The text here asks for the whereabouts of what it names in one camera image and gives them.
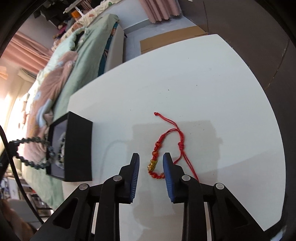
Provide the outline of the left human hand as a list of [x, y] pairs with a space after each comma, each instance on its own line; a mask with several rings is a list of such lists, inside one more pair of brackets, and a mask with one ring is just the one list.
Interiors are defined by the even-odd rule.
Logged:
[[23, 221], [23, 219], [10, 208], [9, 203], [3, 199], [1, 200], [1, 211], [20, 240], [30, 240], [33, 237], [36, 232], [35, 228]]

